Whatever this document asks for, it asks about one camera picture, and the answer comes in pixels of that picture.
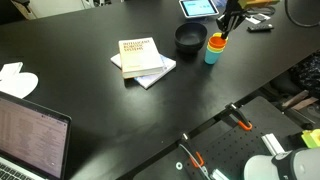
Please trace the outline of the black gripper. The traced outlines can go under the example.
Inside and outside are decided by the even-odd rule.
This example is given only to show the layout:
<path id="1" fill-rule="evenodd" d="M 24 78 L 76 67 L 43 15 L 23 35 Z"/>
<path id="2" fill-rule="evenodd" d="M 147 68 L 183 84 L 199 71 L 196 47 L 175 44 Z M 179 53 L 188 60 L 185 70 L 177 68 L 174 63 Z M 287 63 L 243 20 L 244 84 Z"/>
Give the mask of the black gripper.
<path id="1" fill-rule="evenodd" d="M 247 0 L 227 0 L 224 14 L 216 20 L 222 33 L 222 39 L 226 39 L 229 33 L 245 20 L 243 14 L 246 6 Z"/>

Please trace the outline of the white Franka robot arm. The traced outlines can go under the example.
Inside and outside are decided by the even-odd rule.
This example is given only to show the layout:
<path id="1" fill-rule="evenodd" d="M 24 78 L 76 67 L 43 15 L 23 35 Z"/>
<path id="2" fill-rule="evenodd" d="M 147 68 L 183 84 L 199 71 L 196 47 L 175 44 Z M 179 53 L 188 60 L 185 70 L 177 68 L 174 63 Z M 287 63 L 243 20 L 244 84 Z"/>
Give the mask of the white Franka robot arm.
<path id="1" fill-rule="evenodd" d="M 266 7 L 280 0 L 227 0 L 223 14 L 216 20 L 221 30 L 221 39 L 226 40 L 229 33 L 245 19 L 245 11 L 252 7 Z M 273 156 L 256 155 L 250 158 L 243 170 L 243 180 L 298 180 L 298 153 L 290 151 Z M 300 152 L 307 157 L 309 151 Z"/>

